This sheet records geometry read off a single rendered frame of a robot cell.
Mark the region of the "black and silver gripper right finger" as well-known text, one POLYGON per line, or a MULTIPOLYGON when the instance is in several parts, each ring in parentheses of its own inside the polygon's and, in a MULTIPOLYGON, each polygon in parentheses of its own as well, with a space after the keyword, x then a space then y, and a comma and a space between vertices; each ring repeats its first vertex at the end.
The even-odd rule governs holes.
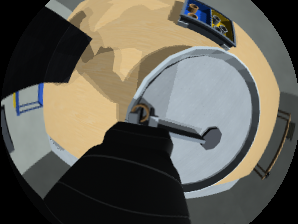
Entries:
POLYGON ((148 126, 157 127, 159 116, 155 115, 155 108, 151 108, 150 113, 151 113, 151 115, 149 114, 150 118, 148 121, 148 126))

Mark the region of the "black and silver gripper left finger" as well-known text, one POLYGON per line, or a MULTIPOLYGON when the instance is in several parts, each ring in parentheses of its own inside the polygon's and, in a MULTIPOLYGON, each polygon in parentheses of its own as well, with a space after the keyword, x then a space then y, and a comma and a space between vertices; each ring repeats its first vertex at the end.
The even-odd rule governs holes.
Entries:
POLYGON ((139 123, 143 117, 143 110, 144 110, 143 107, 139 107, 134 112, 129 112, 128 123, 133 123, 133 124, 137 124, 137 122, 139 123))

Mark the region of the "dark grey two-compartment bin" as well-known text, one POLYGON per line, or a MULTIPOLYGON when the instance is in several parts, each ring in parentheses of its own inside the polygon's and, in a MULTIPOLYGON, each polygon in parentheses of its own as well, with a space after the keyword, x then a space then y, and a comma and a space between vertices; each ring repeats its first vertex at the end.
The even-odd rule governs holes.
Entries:
POLYGON ((228 51, 231 47, 236 47, 236 35, 233 21, 217 9, 200 0, 189 0, 189 2, 188 0, 185 0, 177 25, 188 28, 207 37, 208 39, 220 45, 220 47, 224 50, 228 51), (195 15, 198 16, 198 19, 187 15, 189 13, 187 9, 190 4, 198 6, 198 10, 195 13, 195 15), (217 25, 212 23, 212 15, 216 15, 220 18, 221 21, 217 25), (220 25, 225 26, 227 32, 223 35, 221 32, 213 28, 212 24, 213 26, 218 27, 220 25))

